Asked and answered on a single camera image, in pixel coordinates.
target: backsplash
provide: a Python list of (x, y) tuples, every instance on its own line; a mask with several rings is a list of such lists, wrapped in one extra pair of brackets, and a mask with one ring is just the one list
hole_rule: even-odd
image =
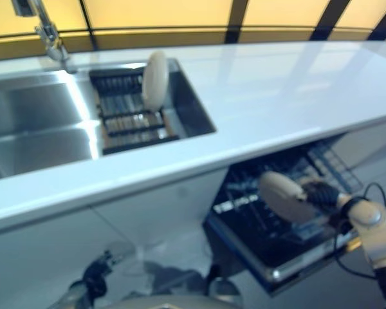
[[(386, 0), (43, 0), (69, 52), (246, 42), (384, 40)], [(44, 55), (37, 17), (0, 1), (0, 59)]]

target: cable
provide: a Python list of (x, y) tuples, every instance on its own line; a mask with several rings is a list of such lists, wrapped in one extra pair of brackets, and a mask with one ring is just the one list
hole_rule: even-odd
[(333, 256), (335, 257), (336, 263), (339, 265), (339, 267), (341, 269), (345, 270), (346, 272), (350, 273), (351, 275), (358, 276), (358, 277), (365, 278), (365, 279), (376, 280), (376, 277), (374, 277), (372, 275), (363, 274), (361, 272), (357, 272), (353, 269), (350, 269), (349, 267), (345, 266), (342, 263), (342, 261), (339, 259), (338, 252), (337, 252), (337, 236), (340, 233), (340, 227), (341, 226), (342, 226), (342, 224), (339, 224), (339, 226), (336, 230), (335, 238), (333, 240)]
[[(363, 194), (363, 197), (364, 198), (367, 197), (367, 194), (369, 193), (369, 190), (370, 190), (371, 187), (377, 187), (379, 189), (379, 191), (381, 192), (381, 196), (383, 197), (383, 203), (385, 204), (385, 207), (386, 207), (386, 194), (385, 194), (385, 191), (383, 190), (383, 187), (380, 184), (378, 184), (377, 182), (371, 182), (369, 185), (367, 185), (367, 187), (365, 189), (365, 192)], [(337, 262), (337, 264), (339, 265), (339, 267), (341, 269), (345, 270), (346, 272), (348, 272), (348, 273), (350, 273), (350, 274), (352, 274), (354, 276), (358, 276), (358, 277), (366, 278), (366, 279), (370, 279), (370, 280), (376, 280), (376, 277), (374, 277), (372, 275), (363, 274), (361, 272), (357, 272), (357, 271), (355, 271), (353, 269), (350, 269), (349, 267), (345, 266), (342, 263), (342, 261), (340, 260), (338, 254), (337, 254), (337, 236), (340, 233), (340, 229), (341, 229), (341, 226), (343, 225), (343, 223), (344, 222), (341, 222), (341, 224), (339, 224), (339, 226), (338, 226), (338, 228), (336, 230), (335, 238), (333, 240), (333, 255), (335, 257), (335, 261)]]
[(371, 182), (369, 185), (367, 185), (366, 189), (365, 189), (365, 192), (363, 194), (363, 196), (366, 198), (367, 197), (367, 193), (369, 193), (369, 189), (371, 187), (377, 187), (381, 193), (381, 196), (383, 197), (383, 204), (385, 204), (385, 207), (386, 207), (386, 194), (385, 194), (385, 191), (383, 190), (383, 188), (381, 187), (380, 184), (378, 184), (377, 182)]

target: faucet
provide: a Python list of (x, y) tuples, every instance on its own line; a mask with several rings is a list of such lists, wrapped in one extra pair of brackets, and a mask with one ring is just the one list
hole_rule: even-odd
[(39, 16), (40, 25), (34, 27), (34, 30), (44, 43), (47, 55), (53, 60), (59, 61), (68, 73), (74, 73), (75, 70), (67, 66), (69, 54), (63, 45), (56, 25), (49, 18), (42, 0), (12, 0), (12, 3), (17, 16)]

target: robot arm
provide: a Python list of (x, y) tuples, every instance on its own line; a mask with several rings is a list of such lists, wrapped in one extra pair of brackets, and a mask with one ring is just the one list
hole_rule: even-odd
[(341, 214), (357, 230), (363, 249), (386, 298), (386, 207), (352, 197), (322, 180), (300, 186), (287, 176), (268, 171), (261, 175), (259, 191), (279, 216), (298, 223), (312, 219), (312, 207), (323, 213)]
[(362, 247), (386, 299), (386, 207), (339, 194), (338, 208), (358, 231)]

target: dish rack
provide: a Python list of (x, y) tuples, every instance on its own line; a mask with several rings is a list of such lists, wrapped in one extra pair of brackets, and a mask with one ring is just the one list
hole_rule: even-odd
[(143, 68), (91, 71), (89, 76), (99, 98), (104, 155), (179, 139), (162, 111), (144, 108)]

